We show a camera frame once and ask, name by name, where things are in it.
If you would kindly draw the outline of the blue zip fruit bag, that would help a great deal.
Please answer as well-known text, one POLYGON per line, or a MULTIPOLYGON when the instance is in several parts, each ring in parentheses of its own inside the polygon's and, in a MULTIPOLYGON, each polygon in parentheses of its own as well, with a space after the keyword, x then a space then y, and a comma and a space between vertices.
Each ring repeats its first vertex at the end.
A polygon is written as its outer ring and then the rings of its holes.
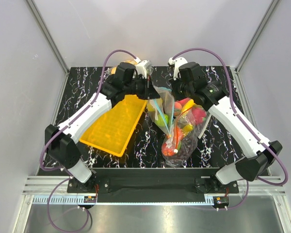
POLYGON ((149 116, 152 122, 158 119, 158 115, 166 114, 169 117, 169 123, 167 127, 159 127, 165 134, 171 135, 173 129, 173 119, 174 119, 174 109, 175 109, 175 99, 172 95, 171 89, 165 87, 154 86, 160 95, 159 99, 148 100, 146 107, 149 112, 149 116))

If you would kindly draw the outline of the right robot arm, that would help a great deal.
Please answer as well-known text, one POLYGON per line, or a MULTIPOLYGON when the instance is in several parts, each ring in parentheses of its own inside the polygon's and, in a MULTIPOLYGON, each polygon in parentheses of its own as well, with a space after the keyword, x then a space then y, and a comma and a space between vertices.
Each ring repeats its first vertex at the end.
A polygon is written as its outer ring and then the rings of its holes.
POLYGON ((210 186, 215 192, 222 192, 228 184, 244 179, 254 181, 279 155, 282 145, 271 142, 237 110, 231 95, 218 81, 208 82, 201 76, 201 67, 185 58, 170 59, 174 74, 169 80, 176 100, 193 99, 195 104, 218 119, 241 147, 244 158, 222 167, 211 179, 210 186))

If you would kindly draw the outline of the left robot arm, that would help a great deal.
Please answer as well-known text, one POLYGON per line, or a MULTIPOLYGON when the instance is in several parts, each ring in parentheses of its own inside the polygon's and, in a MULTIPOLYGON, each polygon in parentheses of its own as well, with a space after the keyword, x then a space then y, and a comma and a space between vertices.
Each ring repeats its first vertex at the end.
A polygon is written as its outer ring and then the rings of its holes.
POLYGON ((45 129, 43 153, 58 162, 78 187, 90 192, 95 187, 96 175, 81 160, 77 143, 83 133, 104 113, 114 108, 126 95, 136 95, 141 100, 159 98, 151 81, 152 64, 143 60, 136 65, 121 62, 114 74, 108 76, 89 101, 73 116, 59 126, 50 124, 45 129))

